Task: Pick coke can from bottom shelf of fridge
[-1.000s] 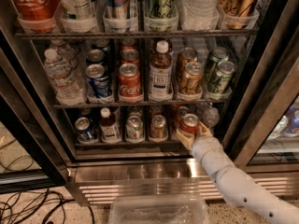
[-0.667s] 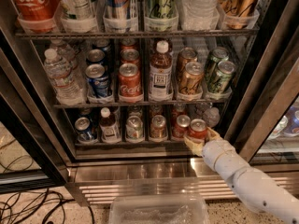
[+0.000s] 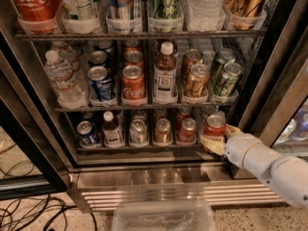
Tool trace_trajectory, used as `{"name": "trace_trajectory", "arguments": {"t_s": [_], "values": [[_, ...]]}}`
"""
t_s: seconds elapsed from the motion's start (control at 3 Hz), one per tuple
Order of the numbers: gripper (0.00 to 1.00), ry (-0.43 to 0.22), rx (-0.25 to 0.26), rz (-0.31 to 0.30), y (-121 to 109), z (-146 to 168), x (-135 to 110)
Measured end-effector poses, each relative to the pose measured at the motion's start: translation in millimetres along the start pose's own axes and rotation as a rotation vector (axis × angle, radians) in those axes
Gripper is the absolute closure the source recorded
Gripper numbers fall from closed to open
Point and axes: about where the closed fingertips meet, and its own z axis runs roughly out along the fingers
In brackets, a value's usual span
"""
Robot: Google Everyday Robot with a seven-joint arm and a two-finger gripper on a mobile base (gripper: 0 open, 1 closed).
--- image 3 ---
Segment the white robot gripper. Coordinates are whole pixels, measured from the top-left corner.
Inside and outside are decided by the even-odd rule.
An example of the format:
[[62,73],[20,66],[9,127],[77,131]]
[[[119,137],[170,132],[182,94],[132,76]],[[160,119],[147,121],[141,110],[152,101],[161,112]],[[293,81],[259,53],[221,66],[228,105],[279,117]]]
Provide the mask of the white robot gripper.
[[224,137],[201,136],[200,142],[219,156],[224,152],[230,163],[246,169],[259,180],[270,178],[270,167],[281,155],[258,138],[242,132],[238,127],[227,124],[224,132],[228,139],[226,145]]

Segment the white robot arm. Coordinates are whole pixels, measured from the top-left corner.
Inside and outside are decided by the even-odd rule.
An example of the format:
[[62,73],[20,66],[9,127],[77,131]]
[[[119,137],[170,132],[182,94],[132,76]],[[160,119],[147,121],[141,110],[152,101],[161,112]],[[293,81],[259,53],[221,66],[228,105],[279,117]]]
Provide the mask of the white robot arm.
[[238,127],[226,125],[223,137],[201,135],[201,144],[238,168],[255,176],[285,202],[308,207],[308,163],[295,156],[285,156],[264,145]]

